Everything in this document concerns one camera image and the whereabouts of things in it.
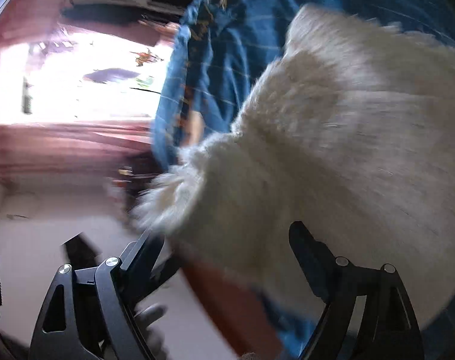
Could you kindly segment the white fluffy fleece garment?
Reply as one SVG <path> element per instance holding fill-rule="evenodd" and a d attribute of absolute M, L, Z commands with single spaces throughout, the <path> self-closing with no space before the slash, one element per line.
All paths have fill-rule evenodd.
<path fill-rule="evenodd" d="M 304 6 L 230 131 L 180 150 L 133 214 L 314 319 L 288 243 L 303 222 L 356 265 L 393 264 L 428 325 L 455 295 L 455 49 Z"/>

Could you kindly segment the red window curtain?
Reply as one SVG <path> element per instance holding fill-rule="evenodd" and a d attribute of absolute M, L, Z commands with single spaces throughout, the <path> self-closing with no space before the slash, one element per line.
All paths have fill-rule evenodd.
<path fill-rule="evenodd" d="M 38 174 L 159 174 L 149 121 L 0 124 L 0 182 Z"/>

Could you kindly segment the blue striped bed sheet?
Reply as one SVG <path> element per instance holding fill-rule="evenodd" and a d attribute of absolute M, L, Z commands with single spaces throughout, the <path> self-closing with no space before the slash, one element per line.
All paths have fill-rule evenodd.
<path fill-rule="evenodd" d="M 426 34 L 455 49 L 455 13 L 446 0 L 194 0 L 181 20 L 155 120 L 154 152 L 162 174 L 178 165 L 183 148 L 230 131 L 257 80 L 283 56 L 289 27 L 304 6 Z M 261 293 L 276 316 L 300 320 L 292 352 L 302 352 L 318 317 L 285 310 L 261 290 L 177 247 Z M 448 352 L 455 341 L 455 295 L 428 325 L 418 325 L 424 359 Z"/>

